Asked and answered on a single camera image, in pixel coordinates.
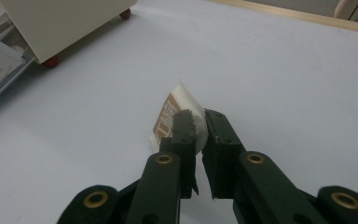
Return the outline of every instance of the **brown printed label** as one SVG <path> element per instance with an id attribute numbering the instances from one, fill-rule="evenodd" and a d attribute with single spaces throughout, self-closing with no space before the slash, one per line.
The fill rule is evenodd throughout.
<path id="1" fill-rule="evenodd" d="M 153 135 L 156 136 L 158 144 L 161 142 L 162 137 L 172 136 L 172 116 L 180 110 L 181 108 L 175 101 L 175 98 L 173 98 L 172 94 L 168 95 L 153 128 Z"/>

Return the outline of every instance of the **wooden frame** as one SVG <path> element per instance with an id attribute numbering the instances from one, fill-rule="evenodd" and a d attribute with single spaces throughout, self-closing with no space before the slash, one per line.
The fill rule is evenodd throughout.
<path id="1" fill-rule="evenodd" d="M 302 21 L 311 21 L 322 25 L 328 25 L 328 26 L 333 26 L 337 28 L 353 30 L 358 32 L 358 22 L 356 21 L 344 21 L 332 17 L 325 17 L 321 15 L 295 11 L 282 7 L 272 7 L 272 6 L 267 6 L 263 4 L 247 2 L 242 0 L 212 0 L 212 1 L 220 4 L 249 8 L 252 10 L 267 12 L 278 16 L 294 18 Z"/>

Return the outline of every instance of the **small packet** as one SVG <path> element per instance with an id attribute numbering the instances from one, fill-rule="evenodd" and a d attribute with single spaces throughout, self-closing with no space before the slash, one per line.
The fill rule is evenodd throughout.
<path id="1" fill-rule="evenodd" d="M 185 86 L 180 83 L 165 100 L 153 128 L 153 134 L 149 137 L 154 153 L 159 151 L 159 143 L 162 137 L 172 137 L 172 116 L 184 109 L 191 110 L 194 124 L 196 125 L 196 153 L 199 153 L 205 147 L 208 139 L 208 129 L 204 110 Z"/>

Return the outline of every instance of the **wheel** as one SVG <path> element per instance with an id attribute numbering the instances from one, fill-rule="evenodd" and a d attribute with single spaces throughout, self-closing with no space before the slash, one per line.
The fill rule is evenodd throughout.
<path id="1" fill-rule="evenodd" d="M 58 56 L 52 56 L 51 58 L 47 59 L 45 62 L 43 62 L 42 64 L 48 68 L 53 68 L 55 66 L 57 66 L 57 64 L 60 62 L 60 60 L 58 59 Z"/>
<path id="2" fill-rule="evenodd" d="M 124 21 L 126 20 L 129 20 L 130 19 L 130 16 L 131 16 L 131 10 L 130 9 L 127 9 L 123 12 L 120 13 L 120 17 L 121 19 L 123 19 Z"/>

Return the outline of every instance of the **brass screw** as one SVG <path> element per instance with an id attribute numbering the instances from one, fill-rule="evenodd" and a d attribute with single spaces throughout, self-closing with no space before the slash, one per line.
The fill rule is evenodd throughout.
<path id="1" fill-rule="evenodd" d="M 246 160 L 248 160 L 251 163 L 255 163 L 255 164 L 261 164 L 263 163 L 264 157 L 257 155 L 257 154 L 249 154 L 246 156 Z"/>
<path id="2" fill-rule="evenodd" d="M 160 164 L 168 164 L 173 161 L 173 158 L 169 155 L 160 155 L 156 158 L 156 162 Z"/>
<path id="3" fill-rule="evenodd" d="M 344 192 L 334 192 L 331 194 L 333 201 L 348 209 L 358 209 L 358 201 L 351 195 Z"/>
<path id="4" fill-rule="evenodd" d="M 109 196 L 105 191 L 94 191 L 91 194 L 87 195 L 87 197 L 84 199 L 83 204 L 88 208 L 97 208 L 106 203 L 108 198 Z"/>

